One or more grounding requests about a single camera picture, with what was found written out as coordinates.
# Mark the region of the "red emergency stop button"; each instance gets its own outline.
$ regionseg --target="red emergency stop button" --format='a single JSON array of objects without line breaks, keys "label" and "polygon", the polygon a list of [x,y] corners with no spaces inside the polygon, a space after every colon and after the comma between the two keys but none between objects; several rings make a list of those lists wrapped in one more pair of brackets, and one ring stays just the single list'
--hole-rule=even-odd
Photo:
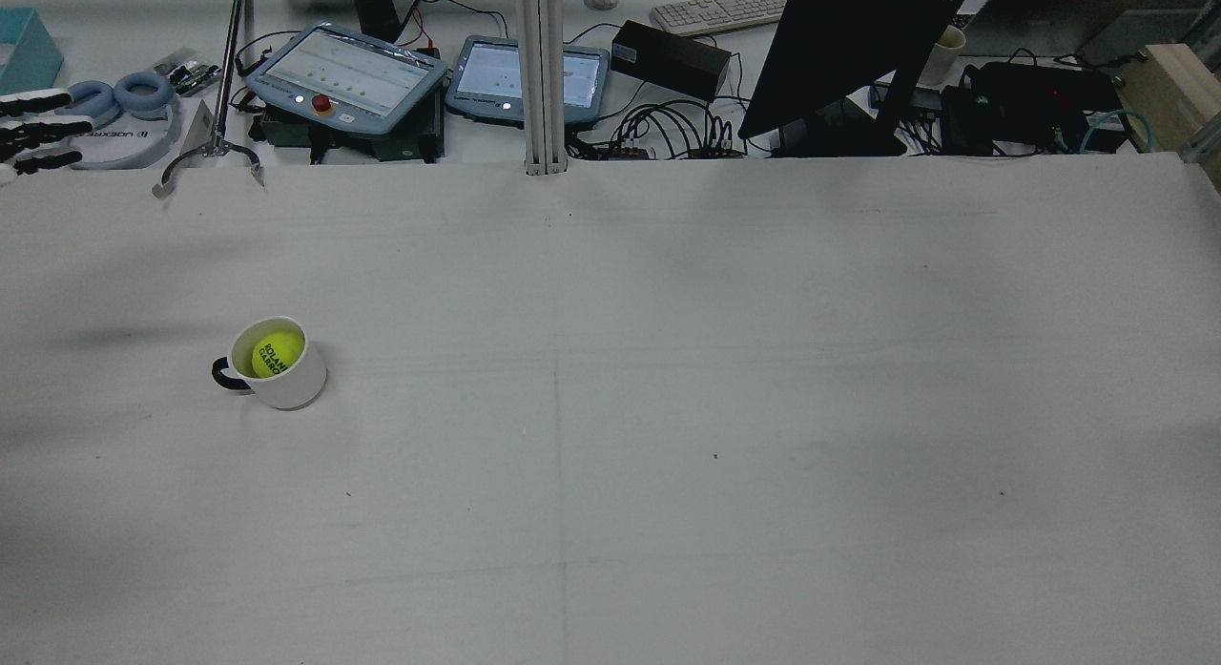
[{"label": "red emergency stop button", "polygon": [[314,106],[314,113],[317,113],[319,116],[335,111],[335,107],[331,107],[331,99],[322,93],[314,95],[310,104]]}]

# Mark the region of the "white mug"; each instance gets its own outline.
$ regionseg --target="white mug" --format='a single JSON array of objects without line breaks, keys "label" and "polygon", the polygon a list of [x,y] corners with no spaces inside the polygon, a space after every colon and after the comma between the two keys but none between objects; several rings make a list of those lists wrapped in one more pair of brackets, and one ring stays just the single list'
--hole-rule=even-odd
[{"label": "white mug", "polygon": [[967,35],[954,26],[946,26],[941,37],[933,45],[933,51],[928,55],[928,63],[919,74],[919,84],[926,88],[934,88],[945,82],[950,73],[954,60],[958,59],[958,52],[967,44]]},{"label": "white mug", "polygon": [[[302,355],[288,365],[287,370],[271,377],[259,377],[254,373],[252,355],[254,347],[266,334],[274,331],[288,331],[288,333],[302,334],[305,339]],[[232,370],[238,377],[230,377],[223,373]],[[292,317],[266,317],[249,325],[237,334],[230,344],[227,356],[220,356],[212,364],[212,378],[231,392],[254,392],[259,400],[275,409],[297,409],[309,404],[314,397],[322,390],[326,383],[326,364],[321,353],[310,343],[309,334],[304,327],[298,325]]]}]

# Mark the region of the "mug handle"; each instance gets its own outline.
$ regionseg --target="mug handle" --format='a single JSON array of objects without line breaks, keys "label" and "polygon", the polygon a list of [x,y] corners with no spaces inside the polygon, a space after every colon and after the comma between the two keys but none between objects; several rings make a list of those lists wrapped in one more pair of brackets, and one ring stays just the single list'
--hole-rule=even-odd
[{"label": "mug handle", "polygon": [[241,378],[227,377],[227,375],[221,373],[222,370],[228,368],[228,358],[219,356],[216,361],[212,361],[212,378],[222,388],[228,388],[231,392],[248,392],[250,390],[250,384],[243,382]]}]

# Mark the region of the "touchscreen display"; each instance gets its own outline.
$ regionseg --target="touchscreen display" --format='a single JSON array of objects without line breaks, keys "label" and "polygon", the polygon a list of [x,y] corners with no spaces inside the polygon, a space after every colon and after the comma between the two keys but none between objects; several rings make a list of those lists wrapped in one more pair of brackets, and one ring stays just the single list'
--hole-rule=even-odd
[{"label": "touchscreen display", "polygon": [[[597,56],[564,52],[564,104],[591,107],[600,63]],[[458,92],[519,99],[521,68],[518,49],[512,45],[475,43],[466,57]]]},{"label": "touchscreen display", "polygon": [[397,107],[429,74],[402,56],[314,31],[267,73],[379,116]]}]

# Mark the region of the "white keyboard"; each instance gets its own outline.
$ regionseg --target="white keyboard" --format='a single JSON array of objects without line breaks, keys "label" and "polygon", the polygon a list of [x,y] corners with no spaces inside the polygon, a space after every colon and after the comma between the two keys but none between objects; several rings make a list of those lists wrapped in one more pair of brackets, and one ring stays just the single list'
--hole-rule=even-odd
[{"label": "white keyboard", "polygon": [[648,12],[662,31],[705,35],[780,21],[788,0],[690,0],[663,4]]}]

